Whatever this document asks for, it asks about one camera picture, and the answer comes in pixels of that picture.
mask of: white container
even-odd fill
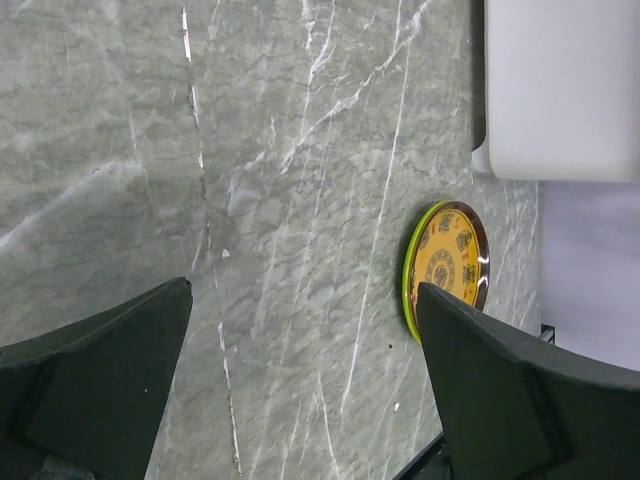
[[[640,181],[640,0],[486,0],[487,138],[505,179]]]

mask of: round coaster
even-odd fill
[[[489,287],[489,244],[482,222],[462,202],[435,204],[416,227],[402,271],[402,304],[413,337],[422,344],[416,320],[418,285],[437,285],[482,310]]]

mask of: green rim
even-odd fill
[[[424,227],[441,208],[449,205],[450,203],[452,203],[451,200],[438,202],[427,210],[427,213],[422,216],[418,226],[411,236],[409,248],[407,248],[407,254],[404,258],[404,267],[402,268],[402,307],[404,309],[404,317],[409,327],[409,331],[420,345],[422,345],[422,340],[420,340],[420,333],[418,332],[418,322],[415,319],[413,308],[411,307],[411,266],[413,265],[416,254],[418,253],[418,244],[422,237]]]

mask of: white wall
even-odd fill
[[[543,323],[560,347],[640,370],[640,184],[542,192]]]

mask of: gray marble surface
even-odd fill
[[[416,215],[470,203],[486,311],[540,324],[537,185],[470,169],[470,5],[5,2],[0,344],[185,275],[149,479],[391,478],[439,430]]]

